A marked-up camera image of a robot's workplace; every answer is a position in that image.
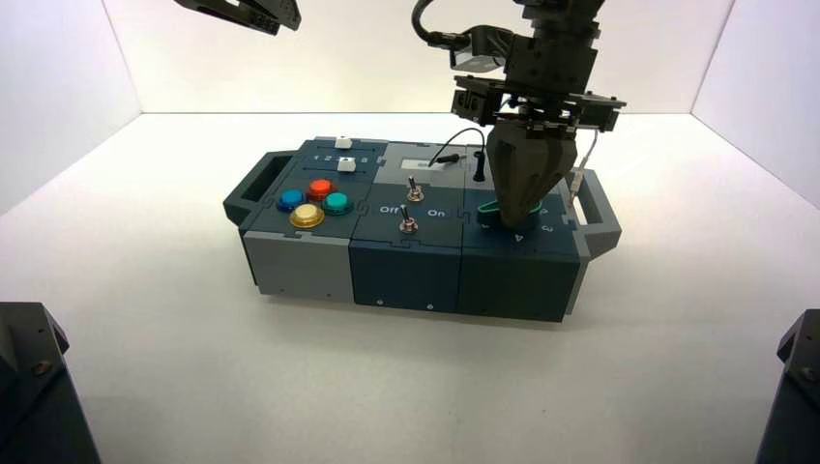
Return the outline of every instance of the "teal button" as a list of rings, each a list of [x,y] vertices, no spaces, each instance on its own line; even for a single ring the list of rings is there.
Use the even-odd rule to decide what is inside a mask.
[[[325,210],[325,213],[328,215],[342,216],[353,210],[353,204],[350,202],[350,199],[347,198],[347,195],[337,191],[325,198],[325,201],[322,202],[322,209]]]

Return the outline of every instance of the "yellow button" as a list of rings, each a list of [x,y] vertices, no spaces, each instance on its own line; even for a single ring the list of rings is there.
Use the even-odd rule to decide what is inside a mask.
[[[290,214],[290,223],[300,229],[310,229],[325,220],[325,212],[316,205],[302,205]]]

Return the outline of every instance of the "carrying handle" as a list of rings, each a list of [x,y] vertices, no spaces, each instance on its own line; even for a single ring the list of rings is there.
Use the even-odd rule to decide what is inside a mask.
[[[577,171],[573,170],[572,176],[577,175]],[[586,169],[583,176],[583,182],[578,190],[578,203],[584,217],[587,218],[587,223],[579,225],[578,230],[586,238],[590,259],[595,259],[618,245],[621,224],[615,217],[612,205],[609,204],[595,171]]]
[[[271,152],[259,160],[222,202],[231,222],[239,225],[248,217],[296,153]]]

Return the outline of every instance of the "toggle switch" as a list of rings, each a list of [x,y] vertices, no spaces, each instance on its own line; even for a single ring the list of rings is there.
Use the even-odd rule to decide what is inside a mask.
[[[419,224],[410,217],[406,206],[401,205],[399,208],[401,209],[401,223],[398,225],[398,230],[404,234],[415,234],[419,230]]]
[[[410,184],[410,189],[407,191],[407,199],[414,202],[424,200],[425,194],[422,192],[422,188],[416,185],[416,179],[410,176],[407,178],[407,182]]]

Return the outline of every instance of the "screw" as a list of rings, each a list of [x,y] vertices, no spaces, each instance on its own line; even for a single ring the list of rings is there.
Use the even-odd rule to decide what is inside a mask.
[[[803,374],[803,378],[811,382],[812,384],[816,384],[820,381],[820,378],[817,377],[817,373],[811,367],[804,367],[800,369],[800,373]]]
[[[52,364],[48,361],[40,361],[34,364],[34,367],[31,368],[31,374],[35,377],[40,377],[41,375],[47,373],[51,370]]]

